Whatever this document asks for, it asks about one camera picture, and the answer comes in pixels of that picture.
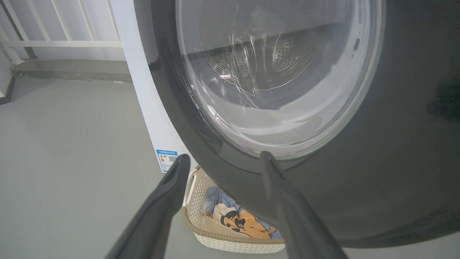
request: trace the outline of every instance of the metal railing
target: metal railing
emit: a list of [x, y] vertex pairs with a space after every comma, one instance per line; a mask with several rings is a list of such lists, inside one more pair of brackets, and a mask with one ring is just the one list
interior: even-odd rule
[[98, 41], [93, 27], [91, 25], [91, 21], [88, 16], [88, 12], [85, 8], [85, 4], [83, 0], [75, 0], [78, 1], [78, 5], [80, 7], [80, 12], [81, 15], [84, 18], [85, 26], [87, 29], [87, 32], [90, 36], [90, 41], [74, 41], [72, 39], [72, 35], [69, 32], [69, 29], [67, 27], [65, 17], [63, 16], [63, 13], [61, 12], [61, 9], [59, 7], [59, 4], [57, 0], [51, 0], [51, 3], [53, 5], [54, 12], [56, 13], [60, 25], [62, 27], [62, 30], [64, 31], [66, 40], [65, 41], [53, 41], [50, 39], [49, 34], [46, 30], [45, 25], [43, 24], [43, 21], [40, 18], [40, 15], [37, 11], [37, 8], [35, 7], [34, 1], [33, 0], [27, 0], [28, 7], [30, 11], [32, 12], [32, 16], [38, 25], [40, 32], [44, 38], [43, 41], [36, 41], [36, 40], [30, 40], [29, 37], [27, 36], [26, 32], [24, 31], [24, 28], [21, 25], [21, 21], [19, 21], [19, 18], [17, 17], [15, 11], [13, 10], [13, 7], [11, 6], [10, 0], [0, 0], [3, 2], [2, 6], [4, 7], [4, 11], [9, 16], [9, 20], [11, 22], [11, 25], [14, 27], [18, 39], [19, 40], [11, 40], [10, 37], [8, 37], [8, 34], [5, 32], [4, 28], [0, 25], [0, 41], [6, 51], [6, 54], [9, 56], [11, 59], [11, 62], [13, 64], [19, 64], [22, 63], [23, 60], [19, 57], [18, 53], [15, 51], [14, 48], [16, 47], [107, 47], [107, 48], [122, 48], [121, 42], [120, 42], [120, 37], [118, 35], [118, 30], [115, 24], [115, 19], [113, 16], [112, 12], [112, 6], [110, 4], [110, 0], [105, 0], [106, 2], [106, 7], [109, 11], [110, 14], [110, 22], [113, 28], [113, 32], [115, 34], [116, 41]]

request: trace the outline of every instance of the blue and white sticker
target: blue and white sticker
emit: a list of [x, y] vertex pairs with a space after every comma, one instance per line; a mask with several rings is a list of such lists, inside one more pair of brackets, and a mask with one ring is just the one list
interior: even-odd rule
[[158, 159], [163, 173], [168, 172], [169, 168], [171, 168], [174, 164], [174, 161], [176, 161], [177, 152], [157, 149], [156, 153], [158, 154]]

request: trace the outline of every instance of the laundry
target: laundry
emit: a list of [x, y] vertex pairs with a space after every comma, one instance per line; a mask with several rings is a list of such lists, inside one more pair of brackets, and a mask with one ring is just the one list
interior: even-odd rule
[[219, 187], [211, 187], [206, 192], [202, 213], [235, 232], [246, 234], [251, 238], [282, 238], [281, 231], [254, 217], [239, 206]]

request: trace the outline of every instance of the laundry basket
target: laundry basket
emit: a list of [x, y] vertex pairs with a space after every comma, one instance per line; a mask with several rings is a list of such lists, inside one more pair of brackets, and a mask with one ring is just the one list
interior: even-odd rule
[[182, 216], [185, 224], [195, 234], [198, 241], [206, 247], [234, 253], [276, 253], [286, 245], [284, 239], [243, 238], [201, 230], [201, 208], [206, 200], [208, 188], [216, 186], [200, 167], [191, 175], [186, 189]]

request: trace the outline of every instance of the washing machine door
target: washing machine door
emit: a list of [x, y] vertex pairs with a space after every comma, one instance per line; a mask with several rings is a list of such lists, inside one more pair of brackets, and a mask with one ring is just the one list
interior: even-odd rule
[[346, 247], [460, 229], [455, 0], [152, 0], [152, 77], [206, 173], [275, 226], [269, 151]]

